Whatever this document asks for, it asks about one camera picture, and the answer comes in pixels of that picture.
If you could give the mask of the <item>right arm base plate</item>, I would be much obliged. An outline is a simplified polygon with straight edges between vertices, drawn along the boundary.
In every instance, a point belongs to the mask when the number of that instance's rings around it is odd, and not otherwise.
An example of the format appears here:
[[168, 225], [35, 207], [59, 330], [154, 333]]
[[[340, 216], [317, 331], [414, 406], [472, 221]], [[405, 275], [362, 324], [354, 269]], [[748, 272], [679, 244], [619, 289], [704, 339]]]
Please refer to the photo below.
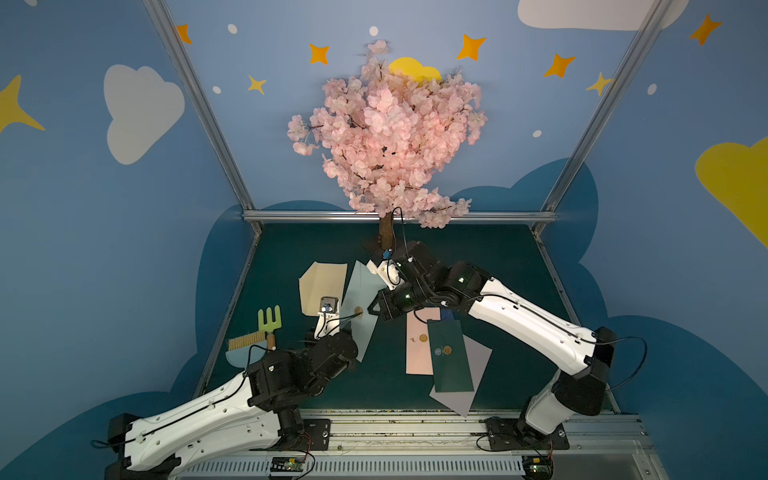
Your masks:
[[562, 424], [559, 424], [550, 434], [538, 432], [514, 418], [489, 417], [484, 420], [484, 424], [491, 451], [534, 449], [557, 451], [570, 448]]

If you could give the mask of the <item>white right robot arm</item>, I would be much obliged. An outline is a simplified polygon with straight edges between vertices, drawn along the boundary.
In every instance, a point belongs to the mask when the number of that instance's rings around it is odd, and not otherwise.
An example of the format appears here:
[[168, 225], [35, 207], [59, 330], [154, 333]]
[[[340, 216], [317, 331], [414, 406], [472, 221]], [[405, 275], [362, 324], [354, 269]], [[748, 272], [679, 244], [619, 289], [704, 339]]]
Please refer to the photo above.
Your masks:
[[499, 279], [466, 261], [444, 265], [419, 241], [385, 256], [373, 269], [386, 284], [368, 307], [392, 320], [426, 307], [445, 307], [484, 321], [537, 350], [557, 368], [532, 396], [512, 428], [520, 444], [534, 446], [575, 414], [600, 413], [615, 347], [606, 327], [590, 330], [526, 300]]

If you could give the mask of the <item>light teal envelope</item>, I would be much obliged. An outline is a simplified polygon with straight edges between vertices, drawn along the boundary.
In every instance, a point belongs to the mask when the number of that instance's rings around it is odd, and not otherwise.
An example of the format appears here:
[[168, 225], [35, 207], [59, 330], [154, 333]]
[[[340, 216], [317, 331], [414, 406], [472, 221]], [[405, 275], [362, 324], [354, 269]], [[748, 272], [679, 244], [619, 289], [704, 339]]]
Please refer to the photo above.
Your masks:
[[367, 309], [375, 300], [378, 292], [386, 287], [386, 283], [377, 273], [372, 273], [367, 265], [359, 261], [355, 262], [342, 299], [341, 316], [347, 317], [355, 314], [358, 310], [361, 311], [348, 323], [352, 338], [358, 348], [358, 362], [364, 360], [377, 323], [377, 316], [369, 314]]

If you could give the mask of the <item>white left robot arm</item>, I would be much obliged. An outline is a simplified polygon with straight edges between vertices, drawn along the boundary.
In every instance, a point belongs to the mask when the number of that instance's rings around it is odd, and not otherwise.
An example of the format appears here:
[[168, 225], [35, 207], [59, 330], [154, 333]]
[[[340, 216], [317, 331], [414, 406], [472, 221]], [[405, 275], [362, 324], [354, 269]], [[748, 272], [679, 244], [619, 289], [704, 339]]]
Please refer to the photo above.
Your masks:
[[219, 388], [154, 416], [111, 419], [102, 447], [116, 453], [107, 479], [170, 479], [246, 450], [295, 450], [310, 441], [299, 406], [356, 361], [346, 332], [299, 350], [274, 350]]

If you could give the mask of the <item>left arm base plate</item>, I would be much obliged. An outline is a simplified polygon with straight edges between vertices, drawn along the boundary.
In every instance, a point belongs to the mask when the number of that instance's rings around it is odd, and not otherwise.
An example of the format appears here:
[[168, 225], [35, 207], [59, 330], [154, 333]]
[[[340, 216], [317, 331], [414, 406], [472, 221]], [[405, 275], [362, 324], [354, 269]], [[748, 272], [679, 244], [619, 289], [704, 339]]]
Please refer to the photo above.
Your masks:
[[268, 447], [270, 451], [327, 451], [329, 448], [332, 422], [327, 418], [305, 419], [303, 425], [294, 425], [287, 432], [280, 431], [277, 442]]

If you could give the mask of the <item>dark green envelope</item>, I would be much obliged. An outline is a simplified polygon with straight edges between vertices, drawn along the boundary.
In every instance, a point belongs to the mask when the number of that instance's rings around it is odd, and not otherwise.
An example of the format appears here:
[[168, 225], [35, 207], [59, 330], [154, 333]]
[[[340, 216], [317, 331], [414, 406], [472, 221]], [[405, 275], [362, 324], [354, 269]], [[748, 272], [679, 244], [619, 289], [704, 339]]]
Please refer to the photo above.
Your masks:
[[474, 390], [464, 336], [458, 320], [427, 323], [437, 393]]

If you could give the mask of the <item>cream yellow envelope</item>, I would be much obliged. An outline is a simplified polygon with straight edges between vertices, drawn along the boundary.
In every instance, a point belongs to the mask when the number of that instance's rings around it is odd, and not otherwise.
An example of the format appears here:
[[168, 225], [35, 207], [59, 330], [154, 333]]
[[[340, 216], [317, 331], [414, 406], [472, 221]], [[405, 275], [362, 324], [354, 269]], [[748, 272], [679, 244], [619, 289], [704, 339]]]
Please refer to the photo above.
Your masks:
[[324, 297], [335, 298], [341, 302], [346, 274], [346, 264], [313, 262], [298, 282], [302, 313], [306, 316], [318, 316]]

